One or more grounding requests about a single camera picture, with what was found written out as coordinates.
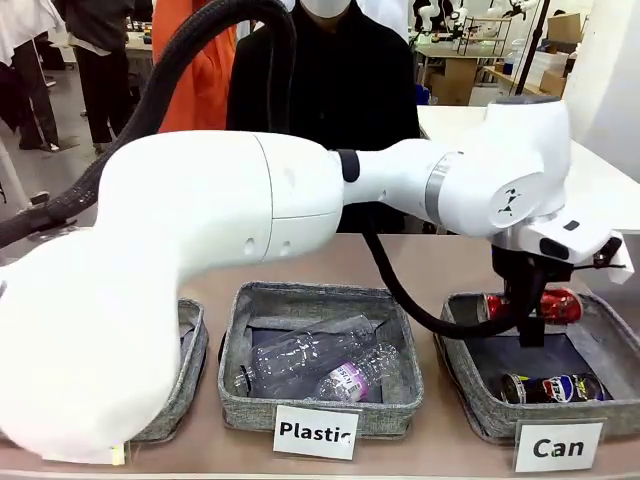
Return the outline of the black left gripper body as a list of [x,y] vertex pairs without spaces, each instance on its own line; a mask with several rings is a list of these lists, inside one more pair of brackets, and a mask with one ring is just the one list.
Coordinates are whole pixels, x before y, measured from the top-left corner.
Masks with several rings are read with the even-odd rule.
[[569,263],[524,251],[491,246],[492,266],[509,300],[539,301],[548,283],[568,282]]

